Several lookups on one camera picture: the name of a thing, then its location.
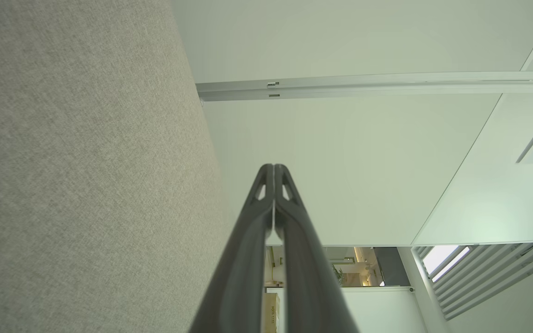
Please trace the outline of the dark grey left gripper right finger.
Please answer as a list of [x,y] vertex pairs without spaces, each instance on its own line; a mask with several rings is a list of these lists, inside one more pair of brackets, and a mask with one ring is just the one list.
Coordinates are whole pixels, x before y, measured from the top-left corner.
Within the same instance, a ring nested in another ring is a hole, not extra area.
[[275,229],[283,240],[288,333],[357,333],[331,263],[283,164],[274,166]]

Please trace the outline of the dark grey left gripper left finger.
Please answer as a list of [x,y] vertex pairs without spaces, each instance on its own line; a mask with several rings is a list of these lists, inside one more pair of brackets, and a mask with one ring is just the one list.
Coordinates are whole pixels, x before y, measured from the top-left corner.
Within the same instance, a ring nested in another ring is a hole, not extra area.
[[191,333],[261,331],[265,240],[272,229],[274,166],[260,167],[239,213]]

